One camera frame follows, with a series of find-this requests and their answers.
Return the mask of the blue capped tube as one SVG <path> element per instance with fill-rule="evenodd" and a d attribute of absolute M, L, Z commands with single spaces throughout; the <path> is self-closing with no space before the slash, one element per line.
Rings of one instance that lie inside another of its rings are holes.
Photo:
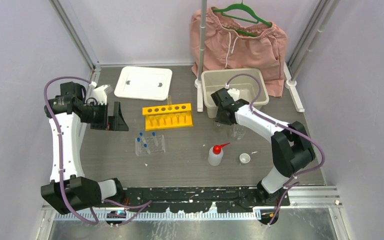
<path fill-rule="evenodd" d="M 144 144 L 146 144 L 147 142 L 146 142 L 146 139 L 145 139 L 144 134 L 143 134 L 142 132 L 140 132 L 139 135 L 140 135 L 140 139 L 141 139 L 141 141 L 142 141 Z"/>
<path fill-rule="evenodd" d="M 137 137 L 135 142 L 135 152 L 137 155 L 142 151 L 141 147 L 142 147 L 141 138 Z"/>
<path fill-rule="evenodd" d="M 158 143 L 158 139 L 157 139 L 157 136 L 156 136 L 156 133 L 155 133 L 155 132 L 152 132 L 152 137 L 153 137 L 154 144 L 155 144 L 156 146 L 158 146 L 159 143 Z"/>
<path fill-rule="evenodd" d="M 146 150 L 146 152 L 150 155 L 150 154 L 151 154 L 151 150 L 149 149 L 148 144 L 147 144 L 147 143 L 144 143 L 144 144 L 143 144 L 143 147 L 144 147 L 144 149 Z"/>

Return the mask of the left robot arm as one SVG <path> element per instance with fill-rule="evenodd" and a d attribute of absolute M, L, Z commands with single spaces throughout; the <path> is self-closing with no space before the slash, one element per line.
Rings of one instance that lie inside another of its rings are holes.
<path fill-rule="evenodd" d="M 116 101 L 113 115 L 108 114 L 108 84 L 95 88 L 90 97 L 86 87 L 73 81 L 60 84 L 60 94 L 46 97 L 44 111 L 52 130 L 53 162 L 49 184 L 40 188 L 42 198 L 59 214 L 66 215 L 99 206 L 107 200 L 121 206 L 126 193 L 117 178 L 95 181 L 85 177 L 80 157 L 82 124 L 92 130 L 127 132 L 127 126 Z"/>

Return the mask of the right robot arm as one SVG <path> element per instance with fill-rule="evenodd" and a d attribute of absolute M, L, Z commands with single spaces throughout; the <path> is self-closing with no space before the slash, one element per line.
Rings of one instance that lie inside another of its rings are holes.
<path fill-rule="evenodd" d="M 259 202 L 271 205 L 284 184 L 316 157 L 304 125 L 278 121 L 244 99 L 234 100 L 225 88 L 212 93 L 211 98 L 217 106 L 216 122 L 246 127 L 271 144 L 273 168 L 256 185 Z"/>

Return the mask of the clear glass flask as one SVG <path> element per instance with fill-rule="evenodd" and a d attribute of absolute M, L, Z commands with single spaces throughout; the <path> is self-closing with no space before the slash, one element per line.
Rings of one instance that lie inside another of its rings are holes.
<path fill-rule="evenodd" d="M 226 130 L 226 125 L 219 123 L 217 121 L 213 122 L 213 130 L 217 133 L 224 132 Z"/>

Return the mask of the clear glass beaker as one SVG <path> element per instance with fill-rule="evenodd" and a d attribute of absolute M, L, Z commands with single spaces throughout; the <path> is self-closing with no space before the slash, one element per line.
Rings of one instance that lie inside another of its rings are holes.
<path fill-rule="evenodd" d="M 246 128 L 236 124 L 230 129 L 229 134 L 232 139 L 241 140 L 244 137 L 245 133 L 246 133 Z"/>

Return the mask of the beige plastic bin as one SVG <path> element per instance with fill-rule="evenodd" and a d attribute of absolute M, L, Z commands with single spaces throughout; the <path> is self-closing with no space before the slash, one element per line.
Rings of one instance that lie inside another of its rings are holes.
<path fill-rule="evenodd" d="M 210 119 L 214 119 L 217 114 L 217 106 L 214 103 L 211 94 L 224 88 L 227 81 L 233 76 L 242 74 L 241 76 L 233 79 L 230 84 L 230 89 L 237 89 L 238 96 L 234 99 L 243 99 L 251 102 L 253 99 L 256 101 L 253 106 L 260 110 L 262 106 L 267 105 L 269 102 L 269 96 L 264 84 L 262 74 L 257 68 L 238 68 L 238 69 L 223 69 L 223 70 L 207 70 L 201 74 L 201 82 L 203 87 L 203 101 L 206 106 L 207 116 Z M 256 78 L 262 84 L 261 93 L 259 92 L 259 84 L 254 80 Z"/>

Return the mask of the clear acrylic tube rack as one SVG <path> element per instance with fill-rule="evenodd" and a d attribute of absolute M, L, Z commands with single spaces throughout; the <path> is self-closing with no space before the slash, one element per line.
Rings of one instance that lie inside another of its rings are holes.
<path fill-rule="evenodd" d="M 136 154 L 136 150 L 134 147 L 135 154 L 139 157 L 139 156 L 147 156 L 147 155 L 165 153 L 166 152 L 165 136 L 161 134 L 161 135 L 156 135 L 156 137 L 158 140 L 158 146 L 155 145 L 154 140 L 153 140 L 153 136 L 145 137 L 146 143 L 148 144 L 148 147 L 150 149 L 150 154 L 148 154 L 146 152 L 146 150 L 144 149 L 144 143 L 142 142 L 142 140 L 141 140 L 141 152 L 139 154 Z"/>

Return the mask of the yellow test tube rack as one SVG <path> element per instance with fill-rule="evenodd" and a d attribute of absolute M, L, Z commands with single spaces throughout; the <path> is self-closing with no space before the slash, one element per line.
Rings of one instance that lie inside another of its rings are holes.
<path fill-rule="evenodd" d="M 193 127 L 192 105 L 180 103 L 159 106 L 148 106 L 142 108 L 145 121 L 145 131 L 159 131 Z M 176 115 L 180 115 L 180 124 L 177 124 Z"/>

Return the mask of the white plastic bin lid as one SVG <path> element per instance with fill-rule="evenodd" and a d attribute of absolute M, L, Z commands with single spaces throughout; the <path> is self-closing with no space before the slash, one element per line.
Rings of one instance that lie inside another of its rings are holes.
<path fill-rule="evenodd" d="M 114 95 L 118 98 L 164 101 L 170 90 L 173 71 L 168 68 L 125 66 Z"/>

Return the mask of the red capped wash bottle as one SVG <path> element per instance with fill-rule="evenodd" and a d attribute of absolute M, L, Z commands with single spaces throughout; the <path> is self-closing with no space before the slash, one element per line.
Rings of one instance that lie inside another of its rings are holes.
<path fill-rule="evenodd" d="M 214 145 L 213 147 L 210 148 L 209 153 L 208 153 L 208 163 L 211 166 L 218 166 L 221 164 L 223 155 L 224 155 L 224 150 L 223 148 L 230 143 L 224 143 L 224 144 L 219 144 L 219 145 Z"/>

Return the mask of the small white cup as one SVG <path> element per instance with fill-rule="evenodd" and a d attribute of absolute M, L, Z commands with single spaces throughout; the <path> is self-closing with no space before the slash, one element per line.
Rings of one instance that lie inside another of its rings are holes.
<path fill-rule="evenodd" d="M 242 153 L 239 156 L 239 162 L 241 164 L 248 164 L 251 161 L 251 156 L 247 153 Z"/>

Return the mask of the right white pole foot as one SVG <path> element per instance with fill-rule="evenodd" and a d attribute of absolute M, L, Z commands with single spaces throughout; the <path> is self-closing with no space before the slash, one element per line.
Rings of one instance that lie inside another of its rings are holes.
<path fill-rule="evenodd" d="M 304 113 L 305 108 L 302 104 L 301 98 L 300 98 L 299 93 L 296 89 L 297 82 L 292 81 L 292 76 L 291 76 L 291 73 L 288 69 L 286 62 L 283 65 L 283 72 L 284 72 L 284 76 L 285 76 L 285 85 L 284 86 L 289 90 L 289 93 L 291 95 L 291 98 L 292 98 L 292 101 L 293 101 L 293 104 L 295 106 L 296 111 L 299 113 Z"/>

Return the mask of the pink shorts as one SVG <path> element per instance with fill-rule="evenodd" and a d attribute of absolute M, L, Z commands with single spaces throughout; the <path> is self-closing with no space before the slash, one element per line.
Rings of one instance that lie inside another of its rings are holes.
<path fill-rule="evenodd" d="M 283 95 L 287 34 L 275 23 L 242 26 L 234 19 L 205 10 L 203 70 L 259 69 L 269 96 Z"/>

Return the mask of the grey rack pole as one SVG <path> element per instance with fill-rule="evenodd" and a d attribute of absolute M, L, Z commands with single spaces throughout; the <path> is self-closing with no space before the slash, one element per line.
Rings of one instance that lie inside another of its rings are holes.
<path fill-rule="evenodd" d="M 199 59 L 197 64 L 197 79 L 195 81 L 195 87 L 197 90 L 202 88 L 202 72 L 204 68 L 204 54 L 205 54 L 205 34 L 206 34 L 206 12 L 207 12 L 207 0 L 201 1 L 201 18 L 199 26 Z"/>

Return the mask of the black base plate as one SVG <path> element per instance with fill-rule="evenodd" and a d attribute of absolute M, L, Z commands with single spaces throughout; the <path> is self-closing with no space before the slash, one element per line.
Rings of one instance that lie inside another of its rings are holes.
<path fill-rule="evenodd" d="M 180 211 L 206 213 L 215 205 L 216 212 L 250 213 L 254 207 L 276 207 L 284 190 L 263 199 L 254 186 L 214 186 L 214 187 L 128 187 L 118 203 L 139 206 L 151 201 L 144 211 L 148 213 L 172 213 Z"/>

